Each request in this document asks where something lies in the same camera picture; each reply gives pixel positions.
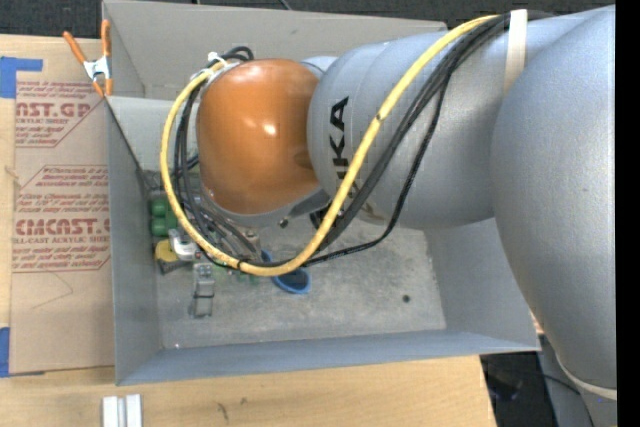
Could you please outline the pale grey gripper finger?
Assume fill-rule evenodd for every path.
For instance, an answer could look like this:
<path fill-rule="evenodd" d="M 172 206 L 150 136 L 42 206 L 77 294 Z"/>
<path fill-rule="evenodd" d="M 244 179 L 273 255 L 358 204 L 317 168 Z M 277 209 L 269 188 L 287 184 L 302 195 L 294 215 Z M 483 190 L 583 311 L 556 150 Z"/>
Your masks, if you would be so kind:
<path fill-rule="evenodd" d="M 196 263 L 193 266 L 194 289 L 191 302 L 191 315 L 195 318 L 211 316 L 215 296 L 213 265 Z"/>

